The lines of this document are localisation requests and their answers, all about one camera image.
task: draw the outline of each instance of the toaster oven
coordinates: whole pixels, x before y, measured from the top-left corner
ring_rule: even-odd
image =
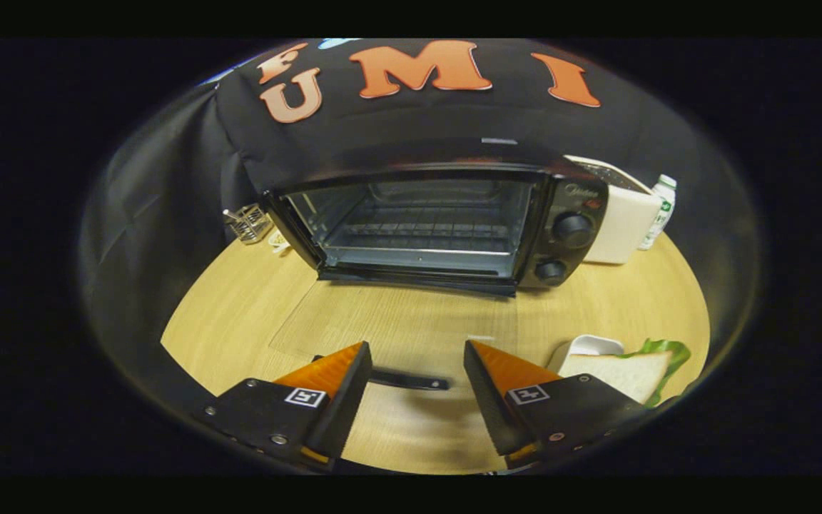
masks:
[[[571,276],[608,188],[560,153],[442,140],[354,153],[260,196],[320,280],[515,296]]]

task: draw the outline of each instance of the bread slice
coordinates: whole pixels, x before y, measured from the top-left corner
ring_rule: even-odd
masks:
[[[561,377],[582,373],[598,378],[637,403],[646,403],[668,370],[671,352],[645,353],[629,358],[613,355],[570,355],[560,368]]]

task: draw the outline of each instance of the round table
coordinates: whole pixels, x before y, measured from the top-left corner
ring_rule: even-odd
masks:
[[[704,367],[710,322],[694,273],[661,234],[623,266],[583,263],[566,283],[495,298],[385,284],[318,282],[294,251],[233,241],[183,297],[164,348],[212,394],[244,378],[274,381],[315,355],[367,341],[375,367],[448,378],[449,390],[366,386],[342,458],[409,473],[505,469],[462,367],[476,338],[545,366],[581,334],[621,341],[681,341],[691,358],[662,400]]]

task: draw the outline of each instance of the black knob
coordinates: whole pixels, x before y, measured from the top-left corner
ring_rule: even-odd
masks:
[[[548,261],[534,267],[534,275],[545,283],[562,283],[567,277],[567,266],[561,261]]]
[[[585,218],[582,214],[569,212],[561,215],[557,222],[554,222],[554,236],[561,241],[564,247],[575,250],[575,248],[584,248],[592,242],[594,229],[589,218]]]

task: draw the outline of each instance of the green lettuce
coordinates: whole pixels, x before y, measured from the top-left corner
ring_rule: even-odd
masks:
[[[649,409],[659,404],[659,401],[661,401],[661,390],[665,388],[665,384],[668,383],[668,379],[671,378],[671,375],[673,375],[684,362],[689,361],[691,358],[691,349],[687,348],[687,345],[679,341],[668,341],[668,339],[653,341],[652,339],[646,339],[646,342],[643,343],[642,348],[640,348],[639,351],[617,356],[617,358],[631,358],[633,355],[659,353],[662,351],[671,352],[671,360],[668,361],[668,370],[665,371],[665,376],[662,377],[659,387],[656,388],[655,393],[652,393],[652,396],[650,396],[649,400],[646,401],[645,407]]]

